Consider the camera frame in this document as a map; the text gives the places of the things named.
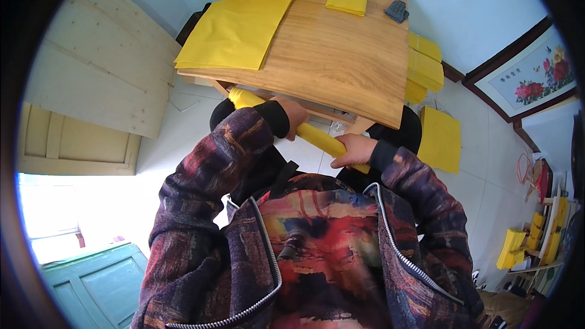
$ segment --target black backpack strap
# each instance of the black backpack strap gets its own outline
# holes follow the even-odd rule
[[[284,193],[284,187],[286,187],[287,182],[291,179],[298,168],[298,164],[294,161],[289,161],[284,168],[280,171],[274,184],[270,187],[270,199],[275,199],[280,197]]]

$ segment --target jacket sleeve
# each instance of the jacket sleeve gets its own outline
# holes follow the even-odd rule
[[[185,289],[187,281],[194,281],[186,276],[204,274],[214,266],[210,256],[220,231],[212,221],[223,209],[221,197],[238,186],[243,173],[273,142],[271,128],[260,113],[242,108],[197,143],[176,172],[165,179],[158,194],[160,207],[149,238],[150,260],[133,328],[188,320],[183,316],[193,307],[183,310],[169,293],[178,290],[175,286]]]
[[[395,153],[382,181],[413,208],[420,244],[447,267],[471,273],[467,247],[467,217],[461,204],[448,192],[433,169],[404,147]]]

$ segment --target picture frame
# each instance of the picture frame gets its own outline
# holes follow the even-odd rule
[[[576,94],[566,47],[549,17],[469,72],[462,84],[508,123]]]

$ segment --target gray sponge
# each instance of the gray sponge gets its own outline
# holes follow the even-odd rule
[[[395,22],[402,23],[408,18],[408,11],[406,10],[406,3],[402,0],[394,0],[386,10],[386,16],[392,18]]]

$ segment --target flower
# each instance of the flower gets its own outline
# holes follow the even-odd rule
[[[516,88],[514,94],[517,95],[520,99],[525,99],[526,97],[530,96],[530,89],[528,86],[526,86],[526,84],[520,84],[520,86]]]
[[[569,63],[565,60],[561,60],[555,63],[555,67],[553,68],[553,74],[555,76],[555,80],[557,82],[563,80],[567,74],[569,73]]]
[[[542,83],[532,82],[529,85],[527,85],[527,88],[530,92],[530,96],[532,97],[538,97],[539,95],[542,94],[542,92],[545,91],[545,88],[542,86]]]
[[[553,63],[559,63],[565,59],[565,50],[560,45],[555,46],[555,53],[552,55]]]

